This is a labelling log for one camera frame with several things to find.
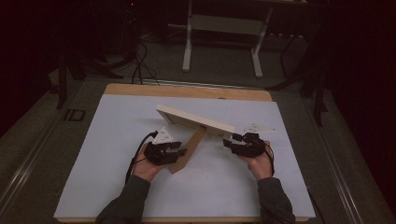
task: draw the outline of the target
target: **dark floor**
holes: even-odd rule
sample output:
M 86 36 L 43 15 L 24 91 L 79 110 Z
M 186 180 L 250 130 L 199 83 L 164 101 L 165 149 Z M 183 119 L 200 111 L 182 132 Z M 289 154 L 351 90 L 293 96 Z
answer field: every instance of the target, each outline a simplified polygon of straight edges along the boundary
M 250 52 L 244 46 L 214 48 L 213 43 L 197 41 L 192 48 L 191 70 L 183 73 L 184 46 L 180 44 L 180 37 L 176 35 L 167 42 L 149 41 L 150 38 L 155 36 L 148 35 L 142 41 L 148 48 L 144 61 L 148 69 L 142 68 L 146 84 L 157 84 L 157 79 L 161 85 L 263 90 L 285 80 L 279 55 L 287 40 L 279 36 L 268 36 L 264 40 L 260 53 L 264 72 L 261 79 L 254 77 Z M 286 58 L 288 71 L 296 65 L 302 50 L 301 40 L 290 48 Z M 143 46 L 139 52 L 141 56 L 144 54 Z M 109 56 L 110 60 L 118 58 Z M 7 205 L 3 207 L 5 210 L 2 208 L 0 223 L 58 223 L 52 216 L 100 97 L 108 83 L 131 82 L 135 67 L 131 64 L 116 71 L 124 79 L 110 79 L 91 68 L 86 68 L 88 76 L 84 81 L 72 81 L 69 77 L 69 97 L 63 109 L 56 110 L 57 95 L 47 93 L 0 139 L 1 191 L 6 191 L 29 153 L 37 151 L 35 162 L 28 166 L 30 170 L 22 179 L 25 181 L 22 187 L 9 202 L 0 203 Z M 314 96 L 302 98 L 298 92 L 300 86 L 301 83 L 296 83 L 271 94 L 279 105 L 304 180 L 326 222 L 396 223 L 332 93 L 325 92 L 328 112 L 322 113 L 323 127 L 320 128 L 312 115 Z M 62 120 L 68 108 L 85 110 L 85 119 L 82 122 Z M 322 223 L 318 217 L 306 223 Z

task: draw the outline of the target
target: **gray sleeve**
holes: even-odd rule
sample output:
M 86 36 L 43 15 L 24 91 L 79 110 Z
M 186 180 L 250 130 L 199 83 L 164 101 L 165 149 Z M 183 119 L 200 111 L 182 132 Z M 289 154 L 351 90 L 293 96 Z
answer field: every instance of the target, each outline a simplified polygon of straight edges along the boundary
M 258 181 L 262 223 L 295 223 L 290 200 L 279 179 L 269 177 Z
M 141 223 L 149 187 L 150 183 L 147 180 L 131 175 L 120 196 L 102 210 L 95 223 Z

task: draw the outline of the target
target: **wooden plank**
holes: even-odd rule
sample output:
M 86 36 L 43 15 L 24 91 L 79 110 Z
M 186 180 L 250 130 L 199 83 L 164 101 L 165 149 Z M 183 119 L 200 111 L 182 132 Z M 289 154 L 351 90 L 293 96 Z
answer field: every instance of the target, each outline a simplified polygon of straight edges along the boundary
M 222 138 L 224 135 L 231 136 L 235 127 L 212 120 L 206 119 L 185 111 L 177 110 L 165 105 L 157 105 L 157 111 L 163 118 L 172 124 L 176 124 L 188 129 L 196 130 L 198 127 L 206 128 L 206 132 L 210 135 Z
M 95 217 L 59 217 L 61 223 L 93 223 Z M 304 222 L 309 217 L 297 217 L 296 222 Z M 143 217 L 144 223 L 243 223 L 243 222 L 261 222 L 260 217 Z
M 198 147 L 199 143 L 204 138 L 205 134 L 206 134 L 205 127 L 199 126 L 196 129 L 195 133 L 192 135 L 190 140 L 187 142 L 186 154 L 184 154 L 184 156 L 182 156 L 182 157 L 179 157 L 177 159 L 177 162 L 169 165 L 169 170 L 171 171 L 172 174 L 176 173 L 177 171 L 180 171 L 181 169 L 183 169 L 186 166 L 187 162 L 189 162 L 190 157 L 194 153 L 195 149 Z
M 272 101 L 271 94 L 268 91 L 117 83 L 107 85 L 105 94 Z

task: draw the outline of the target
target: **hand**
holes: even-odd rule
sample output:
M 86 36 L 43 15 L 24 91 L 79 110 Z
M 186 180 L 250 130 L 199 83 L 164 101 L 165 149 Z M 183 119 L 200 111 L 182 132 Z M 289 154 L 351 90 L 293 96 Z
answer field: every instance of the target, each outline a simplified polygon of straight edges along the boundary
M 137 175 L 147 180 L 148 182 L 151 182 L 151 180 L 155 177 L 155 175 L 158 174 L 158 172 L 160 172 L 161 169 L 165 168 L 167 165 L 157 166 L 151 163 L 149 160 L 145 159 L 146 146 L 147 144 L 143 145 L 142 149 L 137 155 L 135 162 L 138 161 L 138 163 L 134 165 L 134 169 L 132 170 L 132 175 Z
M 269 142 L 265 141 L 265 150 L 272 156 L 271 150 L 268 147 Z M 248 169 L 253 173 L 257 180 L 261 180 L 272 176 L 272 165 L 270 158 L 263 152 L 260 156 L 255 158 L 241 157 L 242 160 L 247 162 Z

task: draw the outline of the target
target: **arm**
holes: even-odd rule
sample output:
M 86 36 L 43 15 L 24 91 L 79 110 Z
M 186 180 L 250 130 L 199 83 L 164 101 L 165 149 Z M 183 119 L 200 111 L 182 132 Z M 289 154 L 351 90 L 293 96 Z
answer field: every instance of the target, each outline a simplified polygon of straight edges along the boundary
M 247 167 L 257 179 L 262 223 L 295 223 L 290 200 L 279 179 L 272 177 L 268 156 L 262 153 L 256 158 L 240 158 L 247 162 Z
M 165 167 L 156 166 L 145 159 L 143 146 L 136 158 L 139 161 L 122 189 L 120 196 L 111 201 L 96 218 L 100 224 L 141 223 L 145 200 L 149 195 L 150 182 Z

